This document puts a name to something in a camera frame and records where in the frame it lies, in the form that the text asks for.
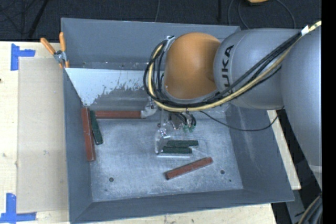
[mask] gray bin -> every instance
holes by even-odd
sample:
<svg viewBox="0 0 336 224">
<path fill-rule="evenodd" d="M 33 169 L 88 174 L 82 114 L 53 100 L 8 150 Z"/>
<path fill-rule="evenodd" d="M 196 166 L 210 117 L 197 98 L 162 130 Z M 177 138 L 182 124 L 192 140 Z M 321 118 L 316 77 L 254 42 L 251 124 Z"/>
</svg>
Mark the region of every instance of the gray bin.
<svg viewBox="0 0 336 224">
<path fill-rule="evenodd" d="M 62 18 L 61 30 L 71 67 L 83 68 L 83 72 L 86 69 L 143 70 L 153 48 L 169 35 L 200 31 L 223 41 L 240 31 L 236 26 L 74 18 Z M 199 154 L 211 154 L 214 160 L 207 167 L 167 181 L 162 173 L 167 167 L 188 163 L 198 155 L 189 160 L 155 159 L 158 156 L 151 144 L 154 139 L 151 128 L 155 129 L 158 122 L 155 116 L 145 120 L 99 120 L 104 143 L 96 146 L 96 161 L 88 162 L 81 119 L 83 104 L 77 91 L 64 71 L 71 223 L 294 200 L 272 128 L 236 131 L 199 112 L 194 113 L 197 118 L 194 133 L 186 136 L 175 132 L 174 135 L 199 139 L 203 149 Z M 95 109 L 99 108 L 106 109 L 103 103 L 96 105 Z M 226 104 L 218 111 L 222 113 L 221 120 L 242 129 L 258 129 L 270 123 L 264 110 Z"/>
</svg>

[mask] blue tape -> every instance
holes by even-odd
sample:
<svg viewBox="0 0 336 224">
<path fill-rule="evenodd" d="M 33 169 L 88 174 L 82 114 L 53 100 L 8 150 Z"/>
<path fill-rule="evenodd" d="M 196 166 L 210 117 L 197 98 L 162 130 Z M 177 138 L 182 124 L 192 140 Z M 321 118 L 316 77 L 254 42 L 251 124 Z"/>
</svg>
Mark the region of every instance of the blue tape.
<svg viewBox="0 0 336 224">
<path fill-rule="evenodd" d="M 20 50 L 20 47 L 12 43 L 12 56 L 10 63 L 10 70 L 19 69 L 19 57 L 33 57 L 35 55 L 35 50 Z"/>
<path fill-rule="evenodd" d="M 6 194 L 6 212 L 1 213 L 0 223 L 16 224 L 17 221 L 31 221 L 36 219 L 36 212 L 27 214 L 16 213 L 16 195 Z"/>
</svg>

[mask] yellow cable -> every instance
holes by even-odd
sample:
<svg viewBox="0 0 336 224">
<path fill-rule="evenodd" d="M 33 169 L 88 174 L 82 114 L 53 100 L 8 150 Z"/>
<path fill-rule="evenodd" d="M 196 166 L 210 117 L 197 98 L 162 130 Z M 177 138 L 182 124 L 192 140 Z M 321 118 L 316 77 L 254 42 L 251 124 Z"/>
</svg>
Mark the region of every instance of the yellow cable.
<svg viewBox="0 0 336 224">
<path fill-rule="evenodd" d="M 308 32 L 311 32 L 313 30 L 315 30 L 318 26 L 321 25 L 321 21 L 315 23 L 313 26 L 311 26 L 309 29 L 308 29 Z M 255 84 L 257 84 L 260 80 L 262 80 L 267 74 L 269 74 L 272 70 L 274 70 L 283 60 L 284 58 L 286 57 L 286 55 L 289 53 L 289 51 L 291 50 L 291 48 L 301 39 L 301 37 L 294 43 L 292 44 L 282 55 L 281 57 L 278 58 L 277 61 L 275 61 L 265 72 L 263 72 L 262 74 L 260 74 L 258 77 L 256 77 L 253 81 L 251 81 L 250 83 L 246 84 L 245 86 L 241 87 L 239 90 L 235 91 L 234 93 L 222 98 L 221 100 L 218 100 L 214 103 L 211 103 L 211 104 L 207 104 L 207 105 L 202 105 L 202 106 L 198 106 L 198 107 L 195 107 L 195 108 L 176 108 L 176 107 L 173 107 L 173 106 L 168 106 L 168 105 L 165 105 L 165 104 L 162 104 L 158 101 L 155 101 L 154 102 L 159 106 L 161 107 L 162 109 L 164 110 L 167 110 L 167 111 L 171 111 L 171 112 L 185 112 L 186 110 L 188 111 L 198 111 L 198 110 L 205 110 L 205 109 L 210 109 L 210 108 L 214 108 L 215 106 L 218 106 L 218 105 L 221 105 L 221 104 L 224 104 L 230 100 L 232 100 L 233 98 L 236 98 L 238 97 L 239 95 L 243 94 L 245 91 L 249 90 L 251 87 L 253 87 Z M 161 49 L 162 45 L 159 46 L 157 48 L 157 50 L 154 52 L 153 54 L 153 58 L 156 56 L 156 54 L 158 54 L 159 50 Z M 149 71 L 148 71 L 148 78 L 151 78 L 152 77 L 152 71 L 153 71 L 153 63 L 150 65 L 149 67 Z M 150 79 L 148 79 L 148 90 L 149 92 L 155 96 L 154 92 L 153 92 L 153 87 L 152 87 L 152 81 Z"/>
</svg>

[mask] wooden table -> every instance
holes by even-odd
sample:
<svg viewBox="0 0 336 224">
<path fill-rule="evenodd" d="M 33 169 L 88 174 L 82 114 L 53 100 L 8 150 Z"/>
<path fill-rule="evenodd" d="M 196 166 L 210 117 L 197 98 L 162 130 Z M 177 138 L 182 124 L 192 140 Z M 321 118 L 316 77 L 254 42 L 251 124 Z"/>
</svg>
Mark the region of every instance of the wooden table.
<svg viewBox="0 0 336 224">
<path fill-rule="evenodd" d="M 11 44 L 33 49 L 10 70 Z M 56 50 L 59 43 L 52 43 Z M 62 72 L 39 42 L 0 41 L 0 213 L 6 193 L 17 196 L 17 212 L 36 211 L 35 221 L 69 223 Z M 275 111 L 268 111 L 270 119 Z M 292 189 L 300 189 L 281 125 L 272 126 Z M 271 204 L 101 222 L 111 224 L 276 223 Z"/>
</svg>

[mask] metal plate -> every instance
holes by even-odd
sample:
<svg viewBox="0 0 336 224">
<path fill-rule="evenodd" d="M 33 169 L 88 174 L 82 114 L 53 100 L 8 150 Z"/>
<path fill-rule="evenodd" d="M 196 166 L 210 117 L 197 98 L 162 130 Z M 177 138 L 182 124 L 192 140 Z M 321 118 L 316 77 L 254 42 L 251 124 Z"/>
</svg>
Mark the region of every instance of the metal plate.
<svg viewBox="0 0 336 224">
<path fill-rule="evenodd" d="M 97 160 L 90 164 L 94 201 L 243 187 L 228 130 L 207 119 L 197 121 L 192 133 L 168 125 L 166 133 L 172 140 L 198 140 L 199 146 L 190 156 L 161 156 L 155 153 L 158 122 L 156 116 L 146 120 L 98 121 L 104 143 L 96 146 Z M 211 157 L 214 162 L 172 180 L 165 179 L 164 172 L 204 157 Z"/>
</svg>

